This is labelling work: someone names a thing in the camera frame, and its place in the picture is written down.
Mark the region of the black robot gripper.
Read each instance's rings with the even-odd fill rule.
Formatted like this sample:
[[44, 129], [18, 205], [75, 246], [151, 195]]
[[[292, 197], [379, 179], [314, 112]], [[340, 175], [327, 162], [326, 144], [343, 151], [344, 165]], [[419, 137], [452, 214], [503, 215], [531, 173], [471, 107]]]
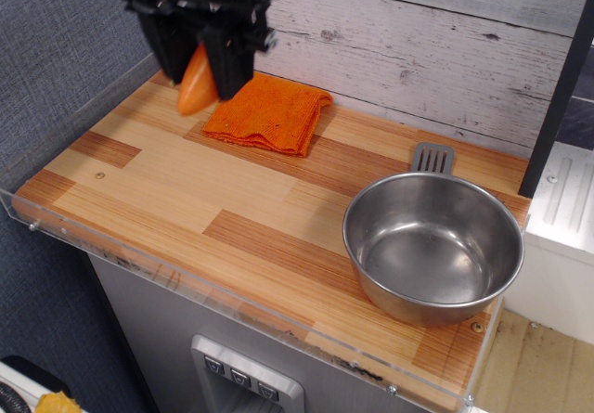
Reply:
[[276, 43], [270, 0], [124, 0], [139, 16], [148, 44], [169, 79], [180, 84], [200, 41], [220, 100], [253, 77], [255, 51]]

